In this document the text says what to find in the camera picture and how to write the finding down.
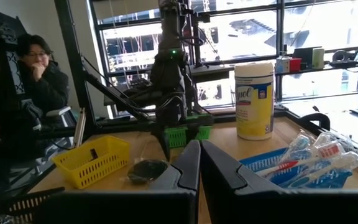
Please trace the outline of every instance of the disinfecting wipes container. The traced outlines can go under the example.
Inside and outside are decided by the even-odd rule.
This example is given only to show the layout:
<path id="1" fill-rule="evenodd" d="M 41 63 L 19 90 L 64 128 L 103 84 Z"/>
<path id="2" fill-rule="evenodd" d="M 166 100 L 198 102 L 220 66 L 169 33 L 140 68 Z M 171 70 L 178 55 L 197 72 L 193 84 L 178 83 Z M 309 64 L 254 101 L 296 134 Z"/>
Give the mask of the disinfecting wipes container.
<path id="1" fill-rule="evenodd" d="M 273 132 L 273 65 L 250 63 L 234 69 L 237 135 L 263 140 Z"/>

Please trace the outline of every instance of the floor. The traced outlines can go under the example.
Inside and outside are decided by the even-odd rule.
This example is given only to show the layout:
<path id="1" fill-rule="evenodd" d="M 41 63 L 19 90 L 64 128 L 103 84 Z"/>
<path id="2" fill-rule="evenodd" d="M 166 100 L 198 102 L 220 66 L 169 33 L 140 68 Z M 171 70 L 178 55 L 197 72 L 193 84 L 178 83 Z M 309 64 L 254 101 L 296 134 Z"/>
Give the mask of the floor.
<path id="1" fill-rule="evenodd" d="M 284 105 L 299 116 L 314 113 L 312 107 L 317 106 L 320 112 L 329 116 L 333 130 L 351 136 L 358 144 L 358 115 L 349 112 L 358 108 L 358 94 L 288 101 L 284 102 Z"/>

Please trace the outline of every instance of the hand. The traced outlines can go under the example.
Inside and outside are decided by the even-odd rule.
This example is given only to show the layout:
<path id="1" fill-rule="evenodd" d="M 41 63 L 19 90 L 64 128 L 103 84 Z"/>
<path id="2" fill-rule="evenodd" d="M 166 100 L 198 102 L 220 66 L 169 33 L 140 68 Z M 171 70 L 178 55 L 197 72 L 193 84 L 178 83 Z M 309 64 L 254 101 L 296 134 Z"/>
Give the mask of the hand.
<path id="1" fill-rule="evenodd" d="M 32 76 L 34 80 L 37 82 L 41 79 L 42 74 L 44 74 L 46 68 L 41 63 L 34 63 L 31 65 L 31 67 L 33 69 Z"/>

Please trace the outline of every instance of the glasses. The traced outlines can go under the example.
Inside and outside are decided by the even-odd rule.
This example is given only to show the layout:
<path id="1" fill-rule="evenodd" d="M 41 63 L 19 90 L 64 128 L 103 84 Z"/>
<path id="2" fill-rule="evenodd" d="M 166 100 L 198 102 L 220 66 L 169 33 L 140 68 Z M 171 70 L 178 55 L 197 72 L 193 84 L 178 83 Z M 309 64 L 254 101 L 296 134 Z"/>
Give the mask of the glasses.
<path id="1" fill-rule="evenodd" d="M 42 53 L 39 53 L 39 54 L 29 53 L 27 56 L 32 57 L 32 58 L 37 58 L 37 57 L 46 58 L 48 55 L 45 52 L 42 52 Z"/>

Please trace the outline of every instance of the white lid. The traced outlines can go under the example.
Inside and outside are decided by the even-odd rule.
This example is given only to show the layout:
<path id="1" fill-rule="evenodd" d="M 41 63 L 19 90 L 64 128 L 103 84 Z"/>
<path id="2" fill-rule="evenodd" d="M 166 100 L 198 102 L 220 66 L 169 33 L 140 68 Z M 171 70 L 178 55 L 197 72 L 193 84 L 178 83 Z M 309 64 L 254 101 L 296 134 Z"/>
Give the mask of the white lid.
<path id="1" fill-rule="evenodd" d="M 248 63 L 236 65 L 234 74 L 238 77 L 258 77 L 273 75 L 273 64 L 271 62 Z"/>

